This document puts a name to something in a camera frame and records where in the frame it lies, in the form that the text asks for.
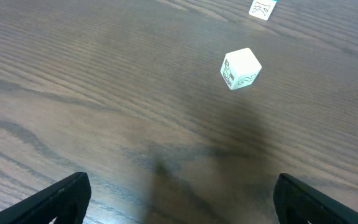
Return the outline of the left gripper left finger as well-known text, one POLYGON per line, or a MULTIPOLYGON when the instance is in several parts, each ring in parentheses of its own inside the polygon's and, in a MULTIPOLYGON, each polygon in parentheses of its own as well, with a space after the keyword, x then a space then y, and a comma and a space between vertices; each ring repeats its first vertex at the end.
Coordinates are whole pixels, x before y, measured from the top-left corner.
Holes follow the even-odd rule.
POLYGON ((0 224, 82 223, 91 198, 87 173, 75 172, 0 212, 0 224))

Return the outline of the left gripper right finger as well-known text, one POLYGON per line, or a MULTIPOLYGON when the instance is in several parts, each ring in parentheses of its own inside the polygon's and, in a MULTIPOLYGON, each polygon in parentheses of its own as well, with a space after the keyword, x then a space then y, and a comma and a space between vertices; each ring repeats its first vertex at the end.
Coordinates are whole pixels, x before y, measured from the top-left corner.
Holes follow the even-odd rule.
POLYGON ((287 173, 278 176, 273 204, 280 224, 358 224, 358 212, 287 173))

